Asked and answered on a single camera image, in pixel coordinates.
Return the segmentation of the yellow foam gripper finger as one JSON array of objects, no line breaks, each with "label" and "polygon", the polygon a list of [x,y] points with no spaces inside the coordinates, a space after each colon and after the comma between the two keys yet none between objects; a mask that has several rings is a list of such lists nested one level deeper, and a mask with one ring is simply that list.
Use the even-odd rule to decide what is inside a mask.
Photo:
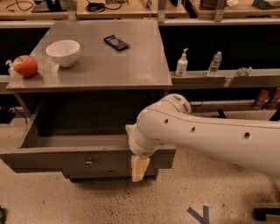
[{"label": "yellow foam gripper finger", "polygon": [[149,163],[150,159],[148,157],[131,157],[131,176],[133,182],[139,182],[144,178]]}]

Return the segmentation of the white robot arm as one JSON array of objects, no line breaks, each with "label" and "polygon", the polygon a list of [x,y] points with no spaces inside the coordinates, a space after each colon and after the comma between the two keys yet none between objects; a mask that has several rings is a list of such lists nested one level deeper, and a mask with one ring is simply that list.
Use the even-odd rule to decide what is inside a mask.
[{"label": "white robot arm", "polygon": [[163,144],[182,145],[263,174],[280,178],[280,122],[220,119],[191,115],[190,103],[168,94],[144,108],[129,136],[132,180],[138,182],[150,156]]}]

